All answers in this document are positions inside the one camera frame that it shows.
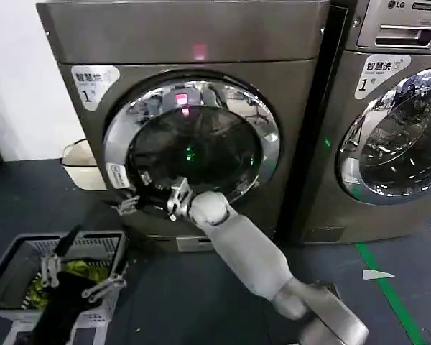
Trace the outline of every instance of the washing machine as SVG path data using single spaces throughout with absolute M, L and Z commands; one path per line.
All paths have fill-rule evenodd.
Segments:
M 127 225 L 179 250 L 207 249 L 192 224 L 169 220 L 169 189 L 182 176 L 196 193 L 224 193 L 273 236 L 328 5 L 37 5 L 109 190 L 136 200 Z
M 284 208 L 295 216 L 282 236 L 357 242 L 431 229 L 431 1 L 332 8 L 331 61 L 313 83 L 321 103 L 308 107 L 320 122 L 300 137 L 307 167 L 290 181 Z

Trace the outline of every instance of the white label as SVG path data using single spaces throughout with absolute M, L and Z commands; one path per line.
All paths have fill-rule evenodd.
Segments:
M 374 54 L 367 58 L 354 98 L 364 99 L 387 79 L 410 64 L 409 55 Z
M 106 163 L 108 178 L 115 189 L 128 188 L 131 184 L 123 165 Z
M 73 66 L 72 77 L 83 106 L 95 111 L 103 95 L 120 78 L 120 71 L 115 66 Z
M 361 184 L 357 178 L 355 178 L 354 176 L 351 176 L 351 175 L 346 175 L 346 174 L 342 175 L 342 180 L 343 180 L 343 182 L 352 183 L 354 185 L 360 185 Z

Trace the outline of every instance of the washing machine door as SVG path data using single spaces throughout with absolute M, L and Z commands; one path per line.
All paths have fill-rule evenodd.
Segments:
M 133 91 L 104 138 L 112 186 L 163 205 L 179 176 L 196 193 L 215 190 L 232 202 L 269 181 L 279 147 L 261 95 L 227 77 L 171 78 Z
M 372 204 L 419 198 L 431 188 L 431 69 L 373 100 L 340 147 L 345 190 Z

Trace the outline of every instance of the green floor line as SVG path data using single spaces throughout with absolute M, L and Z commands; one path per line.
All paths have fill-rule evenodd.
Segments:
M 371 270 L 380 270 L 379 265 L 376 263 L 376 260 L 372 253 L 369 251 L 369 248 L 364 243 L 357 243 L 356 248 L 359 251 L 359 254 L 362 256 L 366 265 Z M 417 325 L 413 321 L 412 317 L 407 312 L 407 309 L 404 307 L 401 299 L 397 296 L 394 288 L 389 283 L 388 279 L 381 278 L 376 280 L 381 288 L 381 291 L 385 295 L 389 304 L 393 308 L 394 313 L 397 316 L 399 322 L 403 325 L 407 335 L 410 338 L 410 341 L 414 345 L 426 345 L 426 341 L 423 339 L 420 330 Z

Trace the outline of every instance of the control panel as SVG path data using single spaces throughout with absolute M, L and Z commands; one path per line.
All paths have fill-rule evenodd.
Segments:
M 431 1 L 371 0 L 358 46 L 429 48 Z

